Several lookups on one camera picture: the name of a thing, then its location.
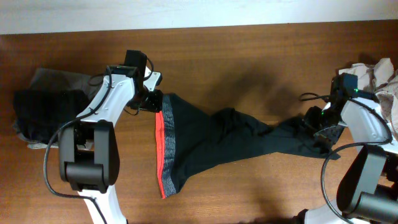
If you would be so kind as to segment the black leggings with red waistband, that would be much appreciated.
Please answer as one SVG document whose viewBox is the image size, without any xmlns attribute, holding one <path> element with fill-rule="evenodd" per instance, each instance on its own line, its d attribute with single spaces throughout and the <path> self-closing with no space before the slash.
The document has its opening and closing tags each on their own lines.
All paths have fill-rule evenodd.
<svg viewBox="0 0 398 224">
<path fill-rule="evenodd" d="M 234 108 L 208 115 L 174 93 L 164 95 L 155 115 L 155 140 L 162 198 L 220 164 L 275 152 L 324 159 L 331 151 L 307 133 L 299 116 L 271 126 Z"/>
</svg>

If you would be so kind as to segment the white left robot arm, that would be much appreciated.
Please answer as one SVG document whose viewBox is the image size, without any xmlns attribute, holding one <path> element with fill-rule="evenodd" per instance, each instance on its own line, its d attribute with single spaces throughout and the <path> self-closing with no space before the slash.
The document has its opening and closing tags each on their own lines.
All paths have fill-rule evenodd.
<svg viewBox="0 0 398 224">
<path fill-rule="evenodd" d="M 127 223 L 116 195 L 120 159 L 114 127 L 125 107 L 159 112 L 160 72 L 112 66 L 77 120 L 58 135 L 63 181 L 83 197 L 94 223 Z"/>
</svg>

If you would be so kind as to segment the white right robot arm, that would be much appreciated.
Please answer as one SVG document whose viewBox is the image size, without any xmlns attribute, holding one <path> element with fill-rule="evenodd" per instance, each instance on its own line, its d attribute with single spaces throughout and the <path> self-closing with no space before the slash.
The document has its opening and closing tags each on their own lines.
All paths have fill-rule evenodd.
<svg viewBox="0 0 398 224">
<path fill-rule="evenodd" d="M 353 142 L 337 147 L 322 165 L 320 184 L 326 204 L 303 214 L 304 223 L 397 223 L 397 141 L 375 98 L 323 96 L 318 124 L 336 141 L 348 128 Z M 326 193 L 326 167 L 332 156 L 354 147 L 358 154 L 342 178 L 335 200 Z"/>
</svg>

